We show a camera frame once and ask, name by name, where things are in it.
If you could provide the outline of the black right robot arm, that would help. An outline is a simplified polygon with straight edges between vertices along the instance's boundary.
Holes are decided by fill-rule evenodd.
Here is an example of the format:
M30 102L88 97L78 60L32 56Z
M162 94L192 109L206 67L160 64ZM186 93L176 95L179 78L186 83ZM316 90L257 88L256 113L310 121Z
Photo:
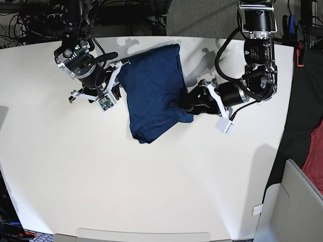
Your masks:
M71 92L69 102L85 98L108 109L115 98L113 74L122 63L105 68L106 62L117 58L118 54L106 53L93 36L94 20L100 7L98 1L67 2L63 8L62 44L54 51L54 57L59 69L82 84L80 90Z

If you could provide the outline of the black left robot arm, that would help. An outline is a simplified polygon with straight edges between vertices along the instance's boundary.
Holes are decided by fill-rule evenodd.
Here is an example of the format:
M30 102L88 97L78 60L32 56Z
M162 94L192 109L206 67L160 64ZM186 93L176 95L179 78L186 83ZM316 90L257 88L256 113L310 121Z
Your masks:
M267 101L277 91L277 66L273 34L277 31L274 15L274 1L239 1L237 9L238 26L229 35L217 52L214 67L225 80L201 80L197 86L184 95L179 107L190 114L216 114L224 117L235 105L249 106ZM226 75L220 68L220 58L237 34L244 37L245 73L240 78Z

